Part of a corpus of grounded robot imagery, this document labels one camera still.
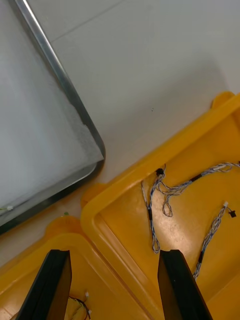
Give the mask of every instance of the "tiled floor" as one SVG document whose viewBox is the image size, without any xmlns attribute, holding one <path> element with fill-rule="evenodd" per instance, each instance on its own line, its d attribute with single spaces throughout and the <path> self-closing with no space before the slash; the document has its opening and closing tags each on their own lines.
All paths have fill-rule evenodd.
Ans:
<svg viewBox="0 0 240 320">
<path fill-rule="evenodd" d="M 236 0 L 29 0 L 106 146 L 106 182 L 239 91 Z M 3 264 L 80 194 L 6 235 Z"/>
</svg>

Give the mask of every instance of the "wire harness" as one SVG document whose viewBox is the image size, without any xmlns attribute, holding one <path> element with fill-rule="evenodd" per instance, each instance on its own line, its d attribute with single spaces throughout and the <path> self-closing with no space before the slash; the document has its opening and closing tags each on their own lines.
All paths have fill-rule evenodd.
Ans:
<svg viewBox="0 0 240 320">
<path fill-rule="evenodd" d="M 170 186 L 166 185 L 163 181 L 163 179 L 166 176 L 166 166 L 164 166 L 164 168 L 159 168 L 156 171 L 156 179 L 155 179 L 155 181 L 151 187 L 151 190 L 150 190 L 149 201 L 148 201 L 148 198 L 147 198 L 147 195 L 145 192 L 144 182 L 143 181 L 141 182 L 141 190 L 142 190 L 144 202 L 145 202 L 147 212 L 148 212 L 150 231 L 151 231 L 151 235 L 152 235 L 152 250 L 154 253 L 158 254 L 160 252 L 160 243 L 158 241 L 158 238 L 157 238 L 157 235 L 155 232 L 154 221 L 153 221 L 153 212 L 152 212 L 153 195 L 154 195 L 155 190 L 157 189 L 159 192 L 161 192 L 164 195 L 164 201 L 162 204 L 162 213 L 165 216 L 171 218 L 173 216 L 173 209 L 170 204 L 171 197 L 180 196 L 187 187 L 189 187 L 193 182 L 195 182 L 196 180 L 198 180 L 202 177 L 205 177 L 207 175 L 211 175 L 211 174 L 214 174 L 217 172 L 218 173 L 227 173 L 230 170 L 232 170 L 234 167 L 240 168 L 240 162 L 239 163 L 233 163 L 233 162 L 219 163 L 217 165 L 214 165 L 214 166 L 206 169 L 205 171 L 201 172 L 200 174 L 194 176 L 193 178 L 187 180 L 184 183 L 177 184 L 176 186 L 170 187 Z M 236 217 L 235 211 L 231 210 L 228 207 L 228 203 L 225 202 L 225 204 L 221 208 L 218 216 L 213 220 L 213 222 L 211 224 L 211 228 L 203 241 L 200 256 L 199 256 L 199 259 L 198 259 L 198 262 L 196 265 L 196 270 L 193 274 L 195 279 L 197 279 L 197 277 L 199 275 L 205 250 L 206 250 L 208 244 L 210 243 L 211 239 L 213 238 L 214 234 L 217 232 L 217 230 L 220 226 L 220 223 L 222 221 L 222 217 L 224 215 L 225 210 L 229 210 L 229 214 L 231 215 L 232 218 Z"/>
</svg>

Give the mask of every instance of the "yellow bin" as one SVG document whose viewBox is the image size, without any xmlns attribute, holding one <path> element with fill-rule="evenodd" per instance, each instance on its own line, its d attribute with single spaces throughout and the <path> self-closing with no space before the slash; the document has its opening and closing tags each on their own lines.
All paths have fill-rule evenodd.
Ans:
<svg viewBox="0 0 240 320">
<path fill-rule="evenodd" d="M 86 192 L 81 226 L 153 319 L 163 319 L 152 235 L 141 181 L 148 188 L 166 165 L 165 182 L 180 184 L 205 169 L 240 160 L 240 94 L 223 92 L 211 110 L 107 185 Z M 204 255 L 199 289 L 216 320 L 240 319 L 240 169 L 199 179 L 171 199 L 173 217 L 162 214 L 155 191 L 152 214 L 163 250 L 179 249 L 195 270 L 204 237 L 227 201 L 237 217 L 225 214 Z"/>
<path fill-rule="evenodd" d="M 72 282 L 71 297 L 85 299 L 92 320 L 150 319 L 123 281 L 117 277 L 98 251 L 85 238 L 80 221 L 64 216 L 46 230 L 44 239 L 16 257 L 0 270 L 0 320 L 10 320 L 20 309 L 46 254 L 51 249 L 70 250 Z M 74 305 L 67 306 L 65 319 Z M 83 308 L 73 319 L 82 320 Z"/>
</svg>

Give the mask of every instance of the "wire connector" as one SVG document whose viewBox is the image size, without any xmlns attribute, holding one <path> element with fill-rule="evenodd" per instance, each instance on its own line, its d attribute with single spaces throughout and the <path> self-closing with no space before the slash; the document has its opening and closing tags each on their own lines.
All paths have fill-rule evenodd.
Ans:
<svg viewBox="0 0 240 320">
<path fill-rule="evenodd" d="M 156 175 L 159 177 L 159 176 L 162 176 L 164 175 L 164 170 L 162 168 L 159 168 L 156 170 Z"/>
<path fill-rule="evenodd" d="M 235 213 L 235 210 L 231 210 L 229 212 L 229 214 L 230 214 L 231 218 L 235 218 L 237 216 L 236 213 Z"/>
</svg>

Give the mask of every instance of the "tray rim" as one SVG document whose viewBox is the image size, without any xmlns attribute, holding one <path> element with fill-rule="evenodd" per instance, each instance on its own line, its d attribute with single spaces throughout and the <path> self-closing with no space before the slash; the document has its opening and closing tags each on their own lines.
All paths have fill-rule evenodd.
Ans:
<svg viewBox="0 0 240 320">
<path fill-rule="evenodd" d="M 16 214 L 11 220 L 3 222 L 0 225 L 0 235 L 18 226 L 27 219 L 33 217 L 40 211 L 51 206 L 55 202 L 72 193 L 74 190 L 95 177 L 102 169 L 105 163 L 106 150 L 104 142 L 90 118 L 77 90 L 70 80 L 67 72 L 57 57 L 47 36 L 45 35 L 37 17 L 32 11 L 27 0 L 8 0 L 15 13 L 16 19 L 20 21 L 23 31 L 27 33 L 30 40 L 43 58 L 46 66 L 51 70 L 58 85 L 63 90 L 69 102 L 75 107 L 82 123 L 87 126 L 97 146 L 99 147 L 103 160 L 98 161 L 90 166 L 83 168 L 77 173 L 60 181 L 53 187 L 37 193 L 31 199 L 18 205 L 12 213 Z"/>
</svg>

